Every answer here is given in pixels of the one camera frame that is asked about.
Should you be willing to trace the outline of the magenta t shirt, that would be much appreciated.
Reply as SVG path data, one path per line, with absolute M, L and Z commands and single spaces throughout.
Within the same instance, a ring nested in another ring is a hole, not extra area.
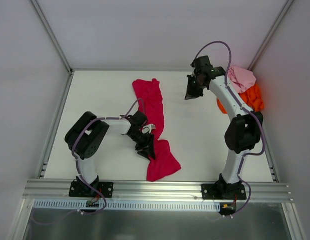
M 170 144 L 161 138 L 164 131 L 165 119 L 163 108 L 163 97 L 157 79 L 151 81 L 137 79 L 132 82 L 136 98 L 142 99 L 139 102 L 138 110 L 144 111 L 148 124 L 153 124 L 154 153 L 155 158 L 150 158 L 147 168 L 146 180 L 154 182 L 166 176 L 172 175 L 181 170 L 181 165 L 171 152 Z

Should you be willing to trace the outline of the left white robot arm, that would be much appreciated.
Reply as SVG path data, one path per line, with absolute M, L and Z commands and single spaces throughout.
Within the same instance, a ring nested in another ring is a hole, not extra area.
M 119 117 L 97 117 L 85 112 L 65 135 L 65 142 L 75 159 L 77 176 L 71 183 L 69 196 L 94 197 L 99 190 L 109 197 L 99 182 L 94 154 L 107 135 L 127 135 L 135 142 L 135 151 L 150 160 L 155 158 L 152 128 L 144 131 L 147 117 L 141 111 Z

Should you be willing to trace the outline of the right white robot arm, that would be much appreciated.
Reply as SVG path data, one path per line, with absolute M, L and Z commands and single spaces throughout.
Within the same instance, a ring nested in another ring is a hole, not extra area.
M 208 56 L 200 56 L 191 63 L 192 74 L 188 75 L 186 100 L 203 96 L 203 90 L 210 90 L 222 103 L 230 124 L 224 140 L 228 147 L 225 167 L 218 180 L 212 184 L 203 184 L 204 199 L 246 198 L 244 185 L 240 178 L 246 157 L 261 138 L 260 127 L 263 115 L 254 112 L 234 90 L 223 67 L 214 67 Z

